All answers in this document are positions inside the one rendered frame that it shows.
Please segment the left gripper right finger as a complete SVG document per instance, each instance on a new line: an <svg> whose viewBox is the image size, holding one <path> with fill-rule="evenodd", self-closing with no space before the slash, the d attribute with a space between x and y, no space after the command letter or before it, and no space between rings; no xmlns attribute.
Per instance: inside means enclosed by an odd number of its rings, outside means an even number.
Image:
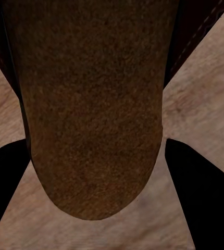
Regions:
<svg viewBox="0 0 224 250"><path fill-rule="evenodd" d="M224 250L224 172L173 139L165 159L196 250Z"/></svg>

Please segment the sandal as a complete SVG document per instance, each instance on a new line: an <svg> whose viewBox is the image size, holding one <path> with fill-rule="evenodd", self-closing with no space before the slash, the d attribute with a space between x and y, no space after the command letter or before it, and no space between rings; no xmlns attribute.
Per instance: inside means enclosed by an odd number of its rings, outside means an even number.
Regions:
<svg viewBox="0 0 224 250"><path fill-rule="evenodd" d="M97 221L141 194L163 90L223 13L224 0L0 0L0 70L57 208Z"/></svg>

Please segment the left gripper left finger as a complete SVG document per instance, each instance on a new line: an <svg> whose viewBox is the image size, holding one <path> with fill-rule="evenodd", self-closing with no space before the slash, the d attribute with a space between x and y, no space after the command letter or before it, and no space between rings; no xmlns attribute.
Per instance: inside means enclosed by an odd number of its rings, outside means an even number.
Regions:
<svg viewBox="0 0 224 250"><path fill-rule="evenodd" d="M26 139L0 148L0 220L30 160Z"/></svg>

